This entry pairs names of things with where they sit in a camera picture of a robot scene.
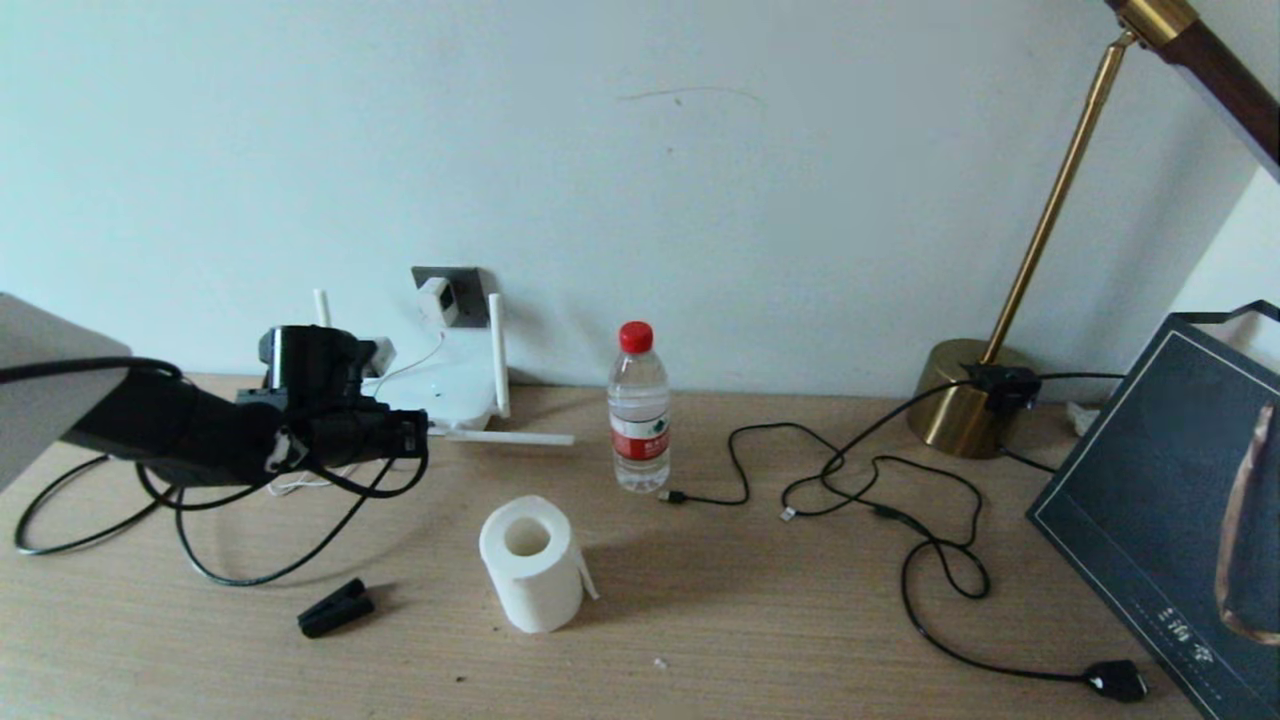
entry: bottle label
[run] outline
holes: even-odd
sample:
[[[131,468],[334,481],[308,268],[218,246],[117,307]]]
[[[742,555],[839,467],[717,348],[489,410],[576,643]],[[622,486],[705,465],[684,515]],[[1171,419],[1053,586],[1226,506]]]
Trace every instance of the bottle label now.
[[[643,423],[630,423],[611,413],[609,425],[613,428],[613,450],[627,460],[653,460],[667,451],[669,413]]]

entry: black clamp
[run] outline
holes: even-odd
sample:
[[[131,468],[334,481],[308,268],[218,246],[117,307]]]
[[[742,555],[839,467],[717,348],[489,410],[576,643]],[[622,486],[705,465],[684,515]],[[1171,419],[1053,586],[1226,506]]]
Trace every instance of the black clamp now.
[[[1030,368],[1006,365],[961,365],[974,387],[987,393],[987,410],[1004,415],[1032,407],[1039,396],[1041,379]]]
[[[298,628],[303,635],[319,638],[372,611],[374,601],[365,594],[365,583],[356,578],[298,615]]]

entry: black binder clip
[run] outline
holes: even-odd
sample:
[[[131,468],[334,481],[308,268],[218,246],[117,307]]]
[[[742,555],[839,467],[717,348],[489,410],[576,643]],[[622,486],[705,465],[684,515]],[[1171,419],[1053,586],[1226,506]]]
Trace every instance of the black binder clip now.
[[[365,583],[356,578],[298,615],[298,628],[303,635],[319,638],[372,611],[374,601],[365,594]]]

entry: wall outlet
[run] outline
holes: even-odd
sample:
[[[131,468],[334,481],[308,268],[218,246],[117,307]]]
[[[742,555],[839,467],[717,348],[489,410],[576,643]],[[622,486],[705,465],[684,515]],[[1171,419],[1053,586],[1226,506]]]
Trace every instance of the wall outlet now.
[[[448,323],[454,328],[488,328],[489,302],[480,283],[479,268],[434,268],[415,265],[413,286],[422,291],[431,278],[444,278],[449,283],[457,304],[457,318]]]

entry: white tissue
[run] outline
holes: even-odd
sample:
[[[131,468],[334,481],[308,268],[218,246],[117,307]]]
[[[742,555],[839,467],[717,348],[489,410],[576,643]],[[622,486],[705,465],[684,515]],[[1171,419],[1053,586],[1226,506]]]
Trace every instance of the white tissue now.
[[[582,587],[600,597],[586,571],[568,518],[536,495],[493,511],[480,530],[480,557],[511,624],[549,633],[573,619]]]

